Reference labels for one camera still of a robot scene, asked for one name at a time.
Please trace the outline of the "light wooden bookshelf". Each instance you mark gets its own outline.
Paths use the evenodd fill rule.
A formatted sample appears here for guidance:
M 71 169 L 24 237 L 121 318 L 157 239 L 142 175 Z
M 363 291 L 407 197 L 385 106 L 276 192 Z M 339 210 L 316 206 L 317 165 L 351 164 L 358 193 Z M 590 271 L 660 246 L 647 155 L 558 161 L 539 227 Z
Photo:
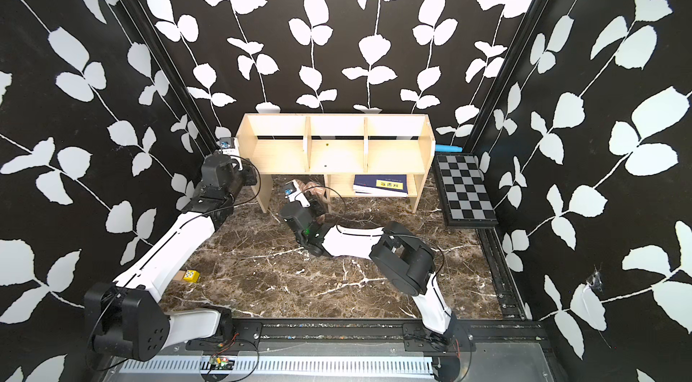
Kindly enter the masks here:
M 435 153 L 427 115 L 247 114 L 236 133 L 241 156 L 258 169 L 263 211 L 278 176 L 321 176 L 328 196 L 355 197 L 358 175 L 403 175 L 418 208 Z

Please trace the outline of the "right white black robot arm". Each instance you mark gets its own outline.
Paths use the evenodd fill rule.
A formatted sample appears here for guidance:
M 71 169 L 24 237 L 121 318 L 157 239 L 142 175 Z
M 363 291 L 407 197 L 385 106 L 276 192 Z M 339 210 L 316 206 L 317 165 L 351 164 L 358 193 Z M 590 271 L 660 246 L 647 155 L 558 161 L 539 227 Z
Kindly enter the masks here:
M 317 257 L 353 257 L 372 261 L 401 293 L 414 299 L 423 326 L 439 337 L 451 338 L 455 320 L 438 283 L 434 252 L 398 222 L 374 229 L 354 229 L 321 223 L 318 208 L 289 202 L 280 210 L 297 243 Z

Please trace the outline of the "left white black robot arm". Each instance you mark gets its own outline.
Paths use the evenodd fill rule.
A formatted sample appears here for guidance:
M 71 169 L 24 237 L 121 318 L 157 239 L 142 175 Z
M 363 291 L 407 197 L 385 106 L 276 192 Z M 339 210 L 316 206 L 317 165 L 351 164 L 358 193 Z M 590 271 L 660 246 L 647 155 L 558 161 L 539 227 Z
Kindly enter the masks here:
M 190 256 L 234 212 L 244 187 L 260 183 L 250 160 L 217 151 L 201 167 L 201 181 L 170 229 L 131 268 L 84 297 L 86 349 L 124 360 L 148 361 L 178 343 L 235 335 L 228 310 L 202 308 L 167 314 L 160 299 Z

